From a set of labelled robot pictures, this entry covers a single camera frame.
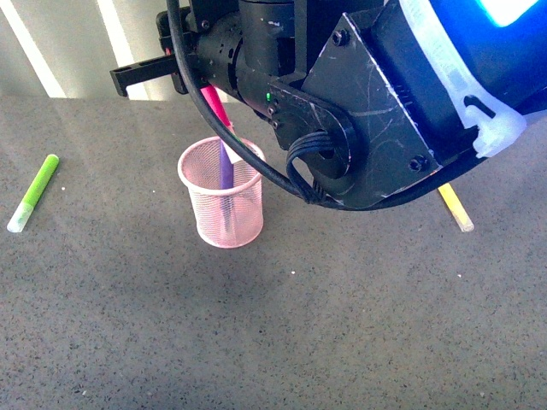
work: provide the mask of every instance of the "gray countertop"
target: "gray countertop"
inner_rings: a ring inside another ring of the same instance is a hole
[[[229,107],[270,163],[266,124]],[[250,245],[197,235],[176,163],[211,135],[175,102],[0,98],[0,408],[544,409],[547,121],[435,192],[373,213],[264,183]]]

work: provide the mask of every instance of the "screw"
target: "screw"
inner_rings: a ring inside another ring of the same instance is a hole
[[[332,34],[332,42],[337,47],[343,47],[350,42],[350,34],[347,30],[337,30]]]
[[[417,155],[409,163],[410,171],[420,173],[429,168],[429,160],[423,155]]]

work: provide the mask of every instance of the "green marker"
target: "green marker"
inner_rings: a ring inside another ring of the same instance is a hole
[[[23,231],[26,222],[31,217],[34,207],[36,207],[45,187],[50,182],[51,176],[57,169],[57,165],[59,165],[59,157],[53,154],[48,155],[44,164],[38,171],[36,178],[34,178],[31,186],[28,188],[23,200],[17,207],[14,216],[8,223],[8,231],[13,233]]]

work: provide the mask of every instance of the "mesh pen holder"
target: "mesh pen holder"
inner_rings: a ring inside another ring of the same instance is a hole
[[[242,139],[264,160],[262,151]],[[197,232],[218,248],[238,248],[262,230],[262,176],[244,161],[233,164],[233,188],[221,189],[221,139],[206,138],[179,159],[179,176],[190,192]]]

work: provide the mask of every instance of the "white wall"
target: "white wall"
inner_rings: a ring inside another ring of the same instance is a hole
[[[0,9],[0,95],[116,97],[109,70],[162,53],[156,15],[164,0],[0,0]],[[176,93],[167,77],[133,87],[130,97]]]

